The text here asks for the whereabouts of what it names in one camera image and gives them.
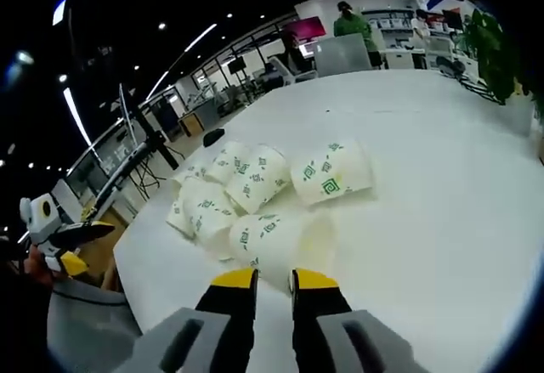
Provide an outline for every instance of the monitor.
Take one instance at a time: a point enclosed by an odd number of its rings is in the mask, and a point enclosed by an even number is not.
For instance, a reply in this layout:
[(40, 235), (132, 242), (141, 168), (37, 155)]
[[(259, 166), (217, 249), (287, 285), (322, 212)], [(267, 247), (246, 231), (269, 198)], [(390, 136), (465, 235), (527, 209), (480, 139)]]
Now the monitor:
[(326, 34), (325, 27), (323, 27), (320, 18), (317, 16), (289, 23), (283, 29), (285, 31), (292, 31), (297, 35), (298, 40), (311, 39)]
[(459, 31), (463, 30), (461, 15), (459, 13), (452, 12), (451, 10), (443, 10), (442, 14), (444, 15), (445, 23), (448, 27)]
[(246, 62), (243, 57), (238, 57), (229, 63), (230, 74), (236, 74), (238, 71), (242, 71), (246, 68)]

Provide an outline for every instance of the desk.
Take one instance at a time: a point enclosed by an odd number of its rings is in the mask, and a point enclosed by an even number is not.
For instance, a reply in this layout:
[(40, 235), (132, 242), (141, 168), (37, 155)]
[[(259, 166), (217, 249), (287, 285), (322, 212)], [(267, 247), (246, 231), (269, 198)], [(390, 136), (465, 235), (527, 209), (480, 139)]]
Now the desk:
[[(270, 144), (287, 158), (359, 139), (375, 189), (318, 206), (330, 208), (337, 229), (331, 276), (352, 308), (409, 341), (424, 368), (476, 372), (518, 323), (544, 246), (544, 171), (498, 108), (436, 71), (329, 76), (265, 95), (184, 164), (212, 159), (230, 139)], [(289, 210), (302, 210), (284, 192)], [(171, 202), (161, 190), (115, 248), (143, 331), (195, 306), (224, 270), (166, 225)], [(248, 372), (297, 371), (290, 318), (290, 299), (261, 282)]]

